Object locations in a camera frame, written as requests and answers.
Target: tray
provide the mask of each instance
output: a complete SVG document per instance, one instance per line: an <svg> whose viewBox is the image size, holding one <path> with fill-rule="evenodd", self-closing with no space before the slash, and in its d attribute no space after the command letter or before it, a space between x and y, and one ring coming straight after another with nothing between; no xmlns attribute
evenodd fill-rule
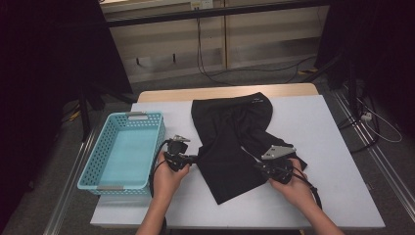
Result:
<svg viewBox="0 0 415 235"><path fill-rule="evenodd" d="M79 178L78 189L95 195L150 196L150 168L164 133L160 112L109 115Z"/></svg>

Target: plastic basket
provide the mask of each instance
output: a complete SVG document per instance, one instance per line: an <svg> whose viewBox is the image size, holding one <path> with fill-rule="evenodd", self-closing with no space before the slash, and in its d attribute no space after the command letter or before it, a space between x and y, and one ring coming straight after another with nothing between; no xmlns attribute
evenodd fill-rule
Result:
<svg viewBox="0 0 415 235"><path fill-rule="evenodd" d="M150 196L150 168L164 133L160 112L109 115L77 187L96 195Z"/></svg>

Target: table surface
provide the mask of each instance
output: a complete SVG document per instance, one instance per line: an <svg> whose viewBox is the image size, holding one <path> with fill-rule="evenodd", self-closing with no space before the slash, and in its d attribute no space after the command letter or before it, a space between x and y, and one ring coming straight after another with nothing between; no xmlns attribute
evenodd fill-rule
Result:
<svg viewBox="0 0 415 235"><path fill-rule="evenodd" d="M166 138L192 140L187 153L202 146L190 116L191 100L262 92L274 114L267 131L292 143L308 163L305 170L318 189L323 209L341 228L379 228L385 224L361 178L322 96L313 84L260 85L147 91L132 111L160 110ZM101 196L91 224L137 227L150 203L142 196ZM269 184L218 205L199 169L192 165L166 215L170 228L294 229L310 224Z"/></svg>

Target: person's arm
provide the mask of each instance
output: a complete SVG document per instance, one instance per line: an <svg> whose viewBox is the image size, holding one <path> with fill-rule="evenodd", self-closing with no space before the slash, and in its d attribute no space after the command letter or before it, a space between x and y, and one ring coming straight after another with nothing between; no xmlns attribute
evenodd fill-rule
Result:
<svg viewBox="0 0 415 235"><path fill-rule="evenodd" d="M291 161L296 168L294 173L299 175L303 174L306 177L305 173L298 172L300 170L300 162L298 160ZM317 206L309 187L300 179L293 177L288 184L281 184L273 179L269 179L269 182L272 187L284 195L289 203L304 214L317 234L344 234L329 216Z"/></svg>
<svg viewBox="0 0 415 235"><path fill-rule="evenodd" d="M171 199L181 180L189 172L188 164L177 172L171 170L164 161L163 152L159 154L158 162L161 164L157 168L154 177L154 197L136 235L158 235L160 233Z"/></svg>

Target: white table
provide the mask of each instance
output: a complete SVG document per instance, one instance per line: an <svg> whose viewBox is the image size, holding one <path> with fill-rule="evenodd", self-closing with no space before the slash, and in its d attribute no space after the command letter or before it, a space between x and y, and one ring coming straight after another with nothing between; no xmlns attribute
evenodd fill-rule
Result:
<svg viewBox="0 0 415 235"><path fill-rule="evenodd" d="M308 163L308 178L318 188L323 209L345 229L385 227L322 96L270 98L274 114L267 131L294 144ZM190 138L187 154L202 143L193 125L191 101L134 104L132 111L162 111L165 138ZM150 198L101 196L91 224L138 227ZM183 179L166 215L170 228L297 229L310 224L268 183L218 205L198 167Z"/></svg>

